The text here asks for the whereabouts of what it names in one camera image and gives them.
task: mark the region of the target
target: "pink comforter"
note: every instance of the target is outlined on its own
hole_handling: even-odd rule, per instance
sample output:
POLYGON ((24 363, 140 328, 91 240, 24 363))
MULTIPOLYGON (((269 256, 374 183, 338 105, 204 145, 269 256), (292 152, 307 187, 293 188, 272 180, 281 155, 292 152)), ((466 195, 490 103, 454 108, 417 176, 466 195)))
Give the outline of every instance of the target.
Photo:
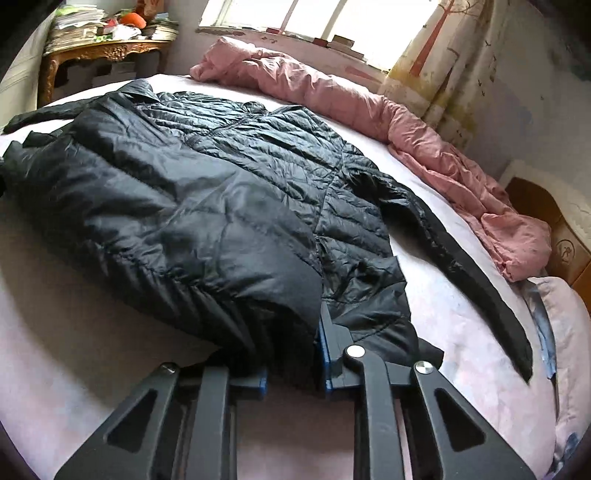
POLYGON ((519 215, 507 193, 406 107, 278 51, 221 37, 190 70, 200 82, 260 90, 305 105, 368 137, 442 194, 509 281, 536 276, 550 257, 550 227, 519 215))

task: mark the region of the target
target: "pillowcase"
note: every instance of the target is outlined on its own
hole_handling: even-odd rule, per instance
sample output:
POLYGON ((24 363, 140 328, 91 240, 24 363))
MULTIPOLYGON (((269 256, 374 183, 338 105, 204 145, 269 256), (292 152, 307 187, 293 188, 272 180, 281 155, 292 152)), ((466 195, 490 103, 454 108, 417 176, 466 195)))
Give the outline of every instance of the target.
POLYGON ((557 277, 530 278, 552 325, 556 342, 558 415, 556 459, 565 459, 591 423, 591 319, 581 297, 557 277))

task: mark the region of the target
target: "curtain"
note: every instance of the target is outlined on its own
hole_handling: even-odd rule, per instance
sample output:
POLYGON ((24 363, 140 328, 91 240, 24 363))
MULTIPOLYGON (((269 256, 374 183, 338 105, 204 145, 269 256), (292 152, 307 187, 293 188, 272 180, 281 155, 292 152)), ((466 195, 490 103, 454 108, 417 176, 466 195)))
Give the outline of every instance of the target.
POLYGON ((511 0, 441 0, 379 93, 464 149, 487 101, 511 0))

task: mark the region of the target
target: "white bed sheet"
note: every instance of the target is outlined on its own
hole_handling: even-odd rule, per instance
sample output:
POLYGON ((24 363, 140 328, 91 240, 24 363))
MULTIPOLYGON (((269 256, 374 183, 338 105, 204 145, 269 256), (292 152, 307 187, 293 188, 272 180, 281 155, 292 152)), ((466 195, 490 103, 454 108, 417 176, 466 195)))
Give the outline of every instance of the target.
MULTIPOLYGON (((282 102, 243 90, 156 75, 156 92, 193 90, 273 110, 282 102)), ((103 94, 123 83, 87 90, 56 103, 103 94)), ((556 412, 529 311, 497 272, 468 225, 384 145, 327 121, 380 170, 407 185, 474 258, 522 323, 534 351, 527 385, 467 298, 428 261, 413 238, 391 231, 406 276, 418 334, 445 351, 442 373, 521 455, 537 478, 552 461, 556 412)), ((31 130, 0 137, 0 154, 31 130)), ((188 365, 213 347, 122 304, 49 253, 15 206, 0 200, 0 421, 25 460, 51 480, 113 408, 160 362, 188 365)), ((353 416, 349 403, 328 404, 290 387, 271 387, 262 403, 239 405, 239 480, 350 480, 353 416)))

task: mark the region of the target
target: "stack of papers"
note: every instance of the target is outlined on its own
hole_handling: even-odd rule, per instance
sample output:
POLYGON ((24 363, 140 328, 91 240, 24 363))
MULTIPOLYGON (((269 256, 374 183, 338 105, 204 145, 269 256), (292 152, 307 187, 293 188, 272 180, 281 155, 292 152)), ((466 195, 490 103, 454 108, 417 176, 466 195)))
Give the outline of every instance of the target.
POLYGON ((178 35, 178 22, 173 22, 168 18, 154 18, 142 30, 142 35, 152 40, 174 40, 178 35))
POLYGON ((105 11, 96 5, 65 5, 56 11, 51 31, 47 36, 45 54, 77 47, 96 41, 105 11))

